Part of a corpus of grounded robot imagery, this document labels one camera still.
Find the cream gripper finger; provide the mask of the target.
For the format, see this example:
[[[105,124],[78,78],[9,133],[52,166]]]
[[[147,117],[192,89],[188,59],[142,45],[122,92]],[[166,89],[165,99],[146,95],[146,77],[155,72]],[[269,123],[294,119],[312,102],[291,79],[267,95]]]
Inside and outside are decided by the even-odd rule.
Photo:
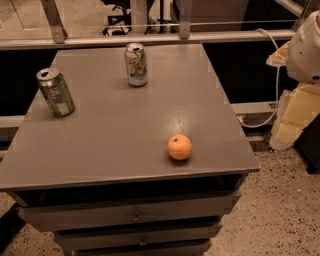
[[[286,42],[266,60],[266,64],[272,67],[283,67],[287,65],[289,43]]]
[[[291,147],[303,130],[320,114],[320,85],[299,83],[280,97],[269,145],[274,150]]]

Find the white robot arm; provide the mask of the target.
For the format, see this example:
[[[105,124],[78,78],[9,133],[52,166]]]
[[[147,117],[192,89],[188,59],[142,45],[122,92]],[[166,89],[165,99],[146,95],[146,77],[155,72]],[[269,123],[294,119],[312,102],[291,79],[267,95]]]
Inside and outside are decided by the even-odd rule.
[[[270,55],[270,66],[285,66],[298,82],[284,90],[277,103],[269,145],[275,150],[291,147],[320,114],[320,11],[312,12],[292,39]]]

